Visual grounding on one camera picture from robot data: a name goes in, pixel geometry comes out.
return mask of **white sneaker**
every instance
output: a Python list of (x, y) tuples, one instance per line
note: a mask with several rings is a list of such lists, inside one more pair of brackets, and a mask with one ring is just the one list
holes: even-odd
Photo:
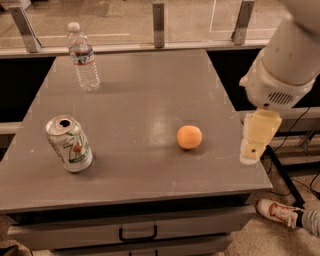
[(258, 200), (256, 202), (256, 209), (265, 218), (285, 223), (293, 229), (296, 227), (298, 218), (298, 213), (294, 211), (304, 212), (300, 208), (279, 204), (269, 199)]

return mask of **can lid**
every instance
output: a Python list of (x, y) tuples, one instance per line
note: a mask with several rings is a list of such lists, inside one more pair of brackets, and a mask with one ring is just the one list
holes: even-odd
[(70, 131), (75, 124), (75, 119), (69, 115), (62, 115), (52, 118), (46, 126), (50, 135), (62, 135)]
[(80, 30), (80, 24), (78, 22), (71, 22), (68, 24), (68, 29), (70, 32), (76, 32)]

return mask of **plastic water bottle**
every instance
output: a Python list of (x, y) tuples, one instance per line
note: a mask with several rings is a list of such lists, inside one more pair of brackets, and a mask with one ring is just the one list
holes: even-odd
[(68, 28), (70, 31), (68, 36), (69, 53), (76, 68), (80, 86), (85, 92), (97, 91), (100, 87), (100, 79), (89, 39), (81, 31), (79, 23), (71, 22), (68, 24)]

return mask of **drawer handle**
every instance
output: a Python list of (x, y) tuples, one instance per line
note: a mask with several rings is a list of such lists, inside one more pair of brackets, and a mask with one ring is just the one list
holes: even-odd
[(158, 235), (158, 228), (157, 226), (153, 226), (153, 234), (151, 236), (146, 237), (139, 237), (139, 238), (124, 238), (123, 237), (123, 229), (119, 229), (119, 239), (124, 243), (141, 243), (141, 242), (150, 242), (151, 240), (155, 239)]
[(154, 251), (154, 256), (158, 256), (158, 250)]

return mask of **bottle cap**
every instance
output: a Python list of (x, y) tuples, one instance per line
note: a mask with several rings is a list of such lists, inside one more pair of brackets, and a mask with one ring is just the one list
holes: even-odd
[(68, 24), (68, 29), (71, 32), (76, 32), (80, 30), (80, 25), (78, 22), (71, 22)]

